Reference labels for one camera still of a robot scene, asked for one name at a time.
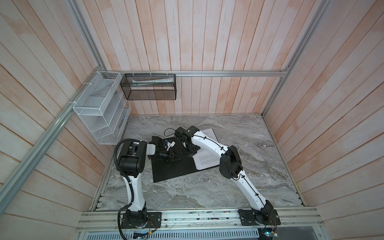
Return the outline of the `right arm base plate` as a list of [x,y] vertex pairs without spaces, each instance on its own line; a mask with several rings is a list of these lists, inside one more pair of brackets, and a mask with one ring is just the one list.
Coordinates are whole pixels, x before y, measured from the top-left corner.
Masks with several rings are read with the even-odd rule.
[[281,220],[276,210],[272,210],[267,217],[264,217],[262,214],[256,214],[256,211],[253,210],[239,209],[238,214],[240,216],[242,226],[281,225]]

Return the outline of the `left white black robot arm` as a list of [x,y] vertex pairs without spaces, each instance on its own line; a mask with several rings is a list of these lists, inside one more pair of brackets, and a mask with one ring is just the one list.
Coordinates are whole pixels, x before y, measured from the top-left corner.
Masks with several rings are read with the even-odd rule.
[[122,222],[141,227],[147,223],[147,207],[142,190],[142,173],[145,168],[146,158],[172,158],[173,153],[168,153],[176,142],[165,140],[157,145],[135,139],[120,141],[114,150],[116,169],[125,181],[129,203],[122,208],[125,211]]

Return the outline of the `printed paper sheet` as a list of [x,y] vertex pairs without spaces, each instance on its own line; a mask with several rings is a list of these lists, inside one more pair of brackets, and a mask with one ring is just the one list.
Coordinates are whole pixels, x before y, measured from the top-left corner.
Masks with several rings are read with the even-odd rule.
[[[209,138],[218,142],[217,136],[213,129],[205,129],[202,132]],[[196,169],[198,171],[205,170],[212,167],[217,167],[220,165],[220,159],[215,155],[209,153],[204,149],[198,150],[198,152],[193,156]]]

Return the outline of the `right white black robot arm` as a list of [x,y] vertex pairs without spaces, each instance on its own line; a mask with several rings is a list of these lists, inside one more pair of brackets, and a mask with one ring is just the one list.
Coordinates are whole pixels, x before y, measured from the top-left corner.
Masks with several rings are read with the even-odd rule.
[[222,176],[232,180],[250,203],[254,219],[259,225],[268,225],[274,207],[251,183],[235,146],[225,146],[206,136],[198,128],[191,126],[187,130],[179,127],[175,137],[187,146],[194,145],[208,151],[220,159],[219,170]]

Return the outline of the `white folder black inside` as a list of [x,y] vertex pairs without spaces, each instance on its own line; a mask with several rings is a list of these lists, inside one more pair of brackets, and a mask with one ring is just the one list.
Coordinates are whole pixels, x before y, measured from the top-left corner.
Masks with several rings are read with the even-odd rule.
[[151,160],[153,180],[155,183],[198,172],[193,156],[190,158],[186,157],[184,152],[185,146],[181,141],[179,141],[176,137],[166,138],[164,140],[176,142],[174,150],[180,156],[180,160],[175,162]]

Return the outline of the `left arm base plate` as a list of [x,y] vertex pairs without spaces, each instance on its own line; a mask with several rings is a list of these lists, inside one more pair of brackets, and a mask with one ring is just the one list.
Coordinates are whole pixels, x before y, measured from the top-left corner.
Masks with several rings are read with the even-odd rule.
[[122,229],[158,229],[161,227],[162,213],[147,213],[144,211],[127,211],[123,214],[121,222]]

